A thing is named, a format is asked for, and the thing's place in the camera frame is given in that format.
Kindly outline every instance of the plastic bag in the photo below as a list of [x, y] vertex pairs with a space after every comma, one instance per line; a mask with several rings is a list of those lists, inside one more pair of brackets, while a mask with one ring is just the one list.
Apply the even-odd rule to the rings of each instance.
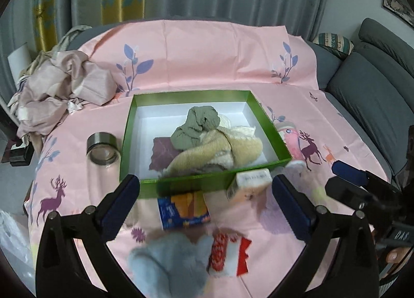
[[0, 210], [0, 246], [17, 276], [36, 295], [35, 271], [26, 216]]

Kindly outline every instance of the fingernail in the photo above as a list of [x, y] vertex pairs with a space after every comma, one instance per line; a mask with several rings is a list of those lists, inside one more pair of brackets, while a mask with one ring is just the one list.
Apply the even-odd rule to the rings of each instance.
[[397, 256], [398, 256], [397, 252], [395, 252], [395, 251], [390, 252], [388, 254], [388, 261], [389, 262], [395, 261], [397, 259]]

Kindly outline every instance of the white wall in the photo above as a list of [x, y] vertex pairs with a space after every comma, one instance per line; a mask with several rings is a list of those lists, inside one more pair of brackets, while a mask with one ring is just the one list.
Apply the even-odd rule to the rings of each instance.
[[319, 33], [341, 34], [357, 42], [365, 18], [372, 18], [414, 48], [414, 28], [382, 7], [382, 0], [327, 0]]

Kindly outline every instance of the beige fleece cloth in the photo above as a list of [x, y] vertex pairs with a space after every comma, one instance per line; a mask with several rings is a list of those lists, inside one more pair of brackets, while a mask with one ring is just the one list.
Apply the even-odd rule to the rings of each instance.
[[209, 131], [200, 146], [190, 148], [174, 158], [163, 176], [182, 175], [186, 170], [200, 169], [206, 164], [239, 168], [254, 162], [263, 151], [262, 141], [254, 137], [255, 128], [218, 127]]

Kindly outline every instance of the light blue fuzzy cloth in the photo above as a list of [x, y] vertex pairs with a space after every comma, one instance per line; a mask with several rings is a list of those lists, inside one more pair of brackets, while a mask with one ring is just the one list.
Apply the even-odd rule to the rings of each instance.
[[196, 244], [171, 233], [131, 251], [128, 265], [133, 283], [150, 298], [194, 298], [203, 294], [214, 242], [204, 235]]

